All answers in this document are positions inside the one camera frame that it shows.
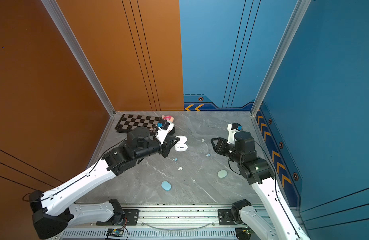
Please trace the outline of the white earbud case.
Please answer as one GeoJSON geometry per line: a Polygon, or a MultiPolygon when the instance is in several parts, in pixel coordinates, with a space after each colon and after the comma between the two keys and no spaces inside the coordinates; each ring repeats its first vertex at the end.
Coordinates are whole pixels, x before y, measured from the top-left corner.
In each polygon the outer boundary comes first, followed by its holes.
{"type": "Polygon", "coordinates": [[[174,149],[177,152],[185,152],[188,149],[188,146],[186,144],[187,137],[186,136],[176,136],[176,138],[179,138],[179,141],[174,145],[174,149]]]}

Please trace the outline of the mint green earbud case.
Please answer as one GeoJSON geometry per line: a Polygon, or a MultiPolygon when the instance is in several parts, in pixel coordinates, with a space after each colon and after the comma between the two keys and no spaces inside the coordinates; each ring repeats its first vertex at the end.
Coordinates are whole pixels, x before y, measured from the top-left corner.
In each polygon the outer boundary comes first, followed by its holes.
{"type": "Polygon", "coordinates": [[[228,175],[228,172],[226,170],[220,170],[217,173],[217,177],[219,179],[223,179],[223,178],[227,177],[227,175],[228,175]]]}

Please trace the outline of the blue earbud case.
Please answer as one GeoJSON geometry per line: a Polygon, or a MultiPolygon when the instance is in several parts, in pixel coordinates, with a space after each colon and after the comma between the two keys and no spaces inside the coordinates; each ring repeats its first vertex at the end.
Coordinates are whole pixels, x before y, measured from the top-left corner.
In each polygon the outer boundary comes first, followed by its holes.
{"type": "Polygon", "coordinates": [[[171,190],[171,184],[168,181],[163,181],[161,183],[161,187],[165,190],[165,191],[170,191],[171,190]]]}

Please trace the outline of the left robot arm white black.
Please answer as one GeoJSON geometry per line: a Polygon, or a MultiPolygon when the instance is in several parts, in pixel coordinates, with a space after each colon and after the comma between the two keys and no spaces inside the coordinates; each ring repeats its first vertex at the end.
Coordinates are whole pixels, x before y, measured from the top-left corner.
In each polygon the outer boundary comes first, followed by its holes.
{"type": "Polygon", "coordinates": [[[173,124],[169,124],[166,130],[157,127],[152,134],[148,128],[137,127],[117,147],[79,175],[52,190],[31,193],[29,203],[38,237],[46,240],[57,236],[67,227],[88,223],[99,226],[124,225],[126,216],[118,200],[83,205],[75,201],[151,155],[160,154],[166,158],[177,143],[187,141],[185,136],[171,135],[172,128],[173,124]]]}

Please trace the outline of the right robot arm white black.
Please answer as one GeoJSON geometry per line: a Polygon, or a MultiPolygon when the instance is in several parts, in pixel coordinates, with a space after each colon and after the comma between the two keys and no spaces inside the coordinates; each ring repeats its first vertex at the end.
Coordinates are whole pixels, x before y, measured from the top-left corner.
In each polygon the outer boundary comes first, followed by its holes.
{"type": "Polygon", "coordinates": [[[258,157],[256,142],[249,132],[237,132],[233,143],[224,138],[213,138],[211,144],[216,154],[236,162],[240,175],[245,178],[262,201],[270,224],[256,213],[247,200],[233,203],[233,220],[247,225],[261,240],[307,240],[302,229],[283,197],[273,166],[258,157]]]}

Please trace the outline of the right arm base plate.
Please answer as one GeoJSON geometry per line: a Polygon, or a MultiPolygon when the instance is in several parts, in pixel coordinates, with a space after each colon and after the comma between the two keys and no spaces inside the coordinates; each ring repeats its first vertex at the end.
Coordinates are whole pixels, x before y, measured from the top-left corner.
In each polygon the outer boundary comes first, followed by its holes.
{"type": "Polygon", "coordinates": [[[241,225],[242,221],[239,217],[239,212],[233,209],[219,209],[218,210],[219,225],[241,225]]]}

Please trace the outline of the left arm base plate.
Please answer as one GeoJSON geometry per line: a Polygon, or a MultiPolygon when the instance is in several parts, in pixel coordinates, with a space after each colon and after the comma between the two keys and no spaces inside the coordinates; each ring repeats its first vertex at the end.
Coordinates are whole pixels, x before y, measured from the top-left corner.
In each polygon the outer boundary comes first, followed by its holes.
{"type": "Polygon", "coordinates": [[[114,214],[106,222],[96,222],[97,226],[136,226],[139,217],[139,209],[124,210],[123,214],[114,214]]]}

